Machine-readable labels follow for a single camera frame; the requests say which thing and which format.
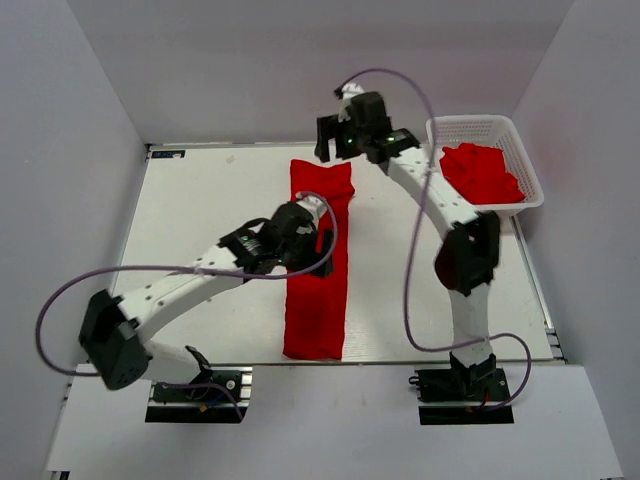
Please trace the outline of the red t shirt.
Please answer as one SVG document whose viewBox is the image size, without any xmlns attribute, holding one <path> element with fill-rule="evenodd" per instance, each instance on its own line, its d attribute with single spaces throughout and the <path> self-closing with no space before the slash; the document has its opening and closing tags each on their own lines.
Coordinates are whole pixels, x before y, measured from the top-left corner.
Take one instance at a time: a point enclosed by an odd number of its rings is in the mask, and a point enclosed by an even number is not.
<svg viewBox="0 0 640 480">
<path fill-rule="evenodd" d="M 338 234 L 329 276 L 304 275 L 287 281 L 283 355 L 294 360 L 340 360 L 348 294 L 349 204 L 355 195 L 351 165 L 322 167 L 294 159 L 290 190 L 292 194 L 312 191 L 326 198 L 335 213 Z"/>
</svg>

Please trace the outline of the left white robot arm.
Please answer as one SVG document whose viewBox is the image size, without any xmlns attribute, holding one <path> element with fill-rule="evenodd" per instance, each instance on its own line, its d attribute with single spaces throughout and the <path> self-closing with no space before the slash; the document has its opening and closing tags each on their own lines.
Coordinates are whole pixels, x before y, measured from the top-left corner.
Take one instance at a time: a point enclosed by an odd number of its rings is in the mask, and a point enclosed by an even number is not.
<svg viewBox="0 0 640 480">
<path fill-rule="evenodd" d="M 272 217 L 252 219 L 221 237 L 190 265 L 164 266 L 162 278 L 118 296 L 102 290 L 89 301 L 79 343 L 110 390 L 149 379 L 202 398 L 212 380 L 206 357 L 154 336 L 216 295 L 253 279 L 276 279 L 278 267 L 285 268 L 284 278 L 330 275 L 338 228 L 321 230 L 320 223 L 335 219 L 324 198 L 306 193 L 280 205 Z"/>
</svg>

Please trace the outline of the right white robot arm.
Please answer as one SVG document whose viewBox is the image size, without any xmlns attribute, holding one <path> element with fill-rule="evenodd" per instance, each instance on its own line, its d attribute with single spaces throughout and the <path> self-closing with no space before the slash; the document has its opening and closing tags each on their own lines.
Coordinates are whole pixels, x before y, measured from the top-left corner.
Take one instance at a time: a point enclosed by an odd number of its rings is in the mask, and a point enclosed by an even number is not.
<svg viewBox="0 0 640 480">
<path fill-rule="evenodd" d="M 316 157 L 349 160 L 363 155 L 401 186 L 428 218 L 442 244 L 434 260 L 436 276 L 449 293 L 453 344 L 449 369 L 435 375 L 435 387 L 452 399 L 482 394 L 496 370 L 489 343 L 488 296 L 499 263 L 501 222 L 480 212 L 437 171 L 435 154 L 407 129 L 395 129 L 383 97 L 348 83 L 334 92 L 338 113 L 316 122 Z"/>
</svg>

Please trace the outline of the red shirts in basket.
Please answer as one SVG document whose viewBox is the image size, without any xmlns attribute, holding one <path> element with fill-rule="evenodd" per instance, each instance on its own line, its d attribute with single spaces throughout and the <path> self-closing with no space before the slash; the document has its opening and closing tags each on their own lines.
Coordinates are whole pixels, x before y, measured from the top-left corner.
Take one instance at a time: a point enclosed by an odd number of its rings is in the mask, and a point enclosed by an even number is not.
<svg viewBox="0 0 640 480">
<path fill-rule="evenodd" d="M 510 204 L 525 199 L 499 148 L 473 143 L 444 147 L 440 165 L 443 176 L 471 204 Z"/>
</svg>

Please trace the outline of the white plastic basket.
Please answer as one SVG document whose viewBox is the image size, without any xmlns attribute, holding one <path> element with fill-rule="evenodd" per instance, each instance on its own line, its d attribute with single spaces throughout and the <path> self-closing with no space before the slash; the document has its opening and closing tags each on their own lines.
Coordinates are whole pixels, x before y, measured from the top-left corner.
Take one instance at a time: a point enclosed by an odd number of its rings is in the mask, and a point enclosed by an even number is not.
<svg viewBox="0 0 640 480">
<path fill-rule="evenodd" d="M 428 144 L 436 146 L 435 165 L 442 173 L 443 148 L 457 148 L 462 143 L 498 148 L 503 152 L 505 169 L 518 181 L 524 194 L 520 202 L 477 204 L 478 210 L 493 210 L 510 217 L 543 204 L 544 194 L 514 123 L 502 115 L 448 115 L 426 122 Z"/>
</svg>

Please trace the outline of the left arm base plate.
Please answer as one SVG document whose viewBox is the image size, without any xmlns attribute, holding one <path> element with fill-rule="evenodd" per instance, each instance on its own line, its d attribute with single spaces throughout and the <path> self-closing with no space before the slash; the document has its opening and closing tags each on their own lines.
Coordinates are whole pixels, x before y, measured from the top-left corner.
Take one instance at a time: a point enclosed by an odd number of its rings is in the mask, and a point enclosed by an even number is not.
<svg viewBox="0 0 640 480">
<path fill-rule="evenodd" d="M 153 385 L 145 422 L 150 424 L 240 424 L 249 407 L 252 368 L 214 367 L 205 383 L 224 387 L 229 397 L 211 386 L 175 389 Z"/>
</svg>

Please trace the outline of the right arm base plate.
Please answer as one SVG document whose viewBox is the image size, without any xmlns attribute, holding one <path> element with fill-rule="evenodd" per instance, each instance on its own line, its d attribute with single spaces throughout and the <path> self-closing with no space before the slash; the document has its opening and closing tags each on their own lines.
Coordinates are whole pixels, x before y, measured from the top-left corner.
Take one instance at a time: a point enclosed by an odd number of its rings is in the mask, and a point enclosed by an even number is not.
<svg viewBox="0 0 640 480">
<path fill-rule="evenodd" d="M 512 407 L 495 408 L 510 391 L 503 369 L 463 391 L 451 369 L 416 370 L 408 383 L 417 393 L 422 426 L 507 425 L 514 423 Z"/>
</svg>

